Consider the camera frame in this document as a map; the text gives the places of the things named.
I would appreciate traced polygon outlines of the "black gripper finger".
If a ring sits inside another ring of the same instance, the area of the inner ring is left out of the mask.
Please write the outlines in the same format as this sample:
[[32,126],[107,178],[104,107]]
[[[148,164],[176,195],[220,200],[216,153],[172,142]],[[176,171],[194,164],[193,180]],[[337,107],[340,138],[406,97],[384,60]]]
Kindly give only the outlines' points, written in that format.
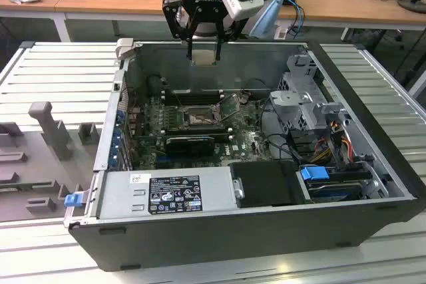
[[216,50],[215,50],[215,61],[220,60],[222,44],[227,43],[229,41],[237,40],[240,34],[242,33],[243,28],[246,26],[246,23],[247,23],[247,19],[234,21],[231,24],[230,29],[226,31],[224,29],[223,20],[218,20],[216,22],[217,42],[216,42]]
[[[162,0],[162,11],[170,32],[175,39],[187,42],[187,58],[192,60],[193,36],[197,28],[197,8],[193,5],[185,7],[187,0]],[[178,21],[178,12],[183,8],[189,15],[187,24],[183,27]]]

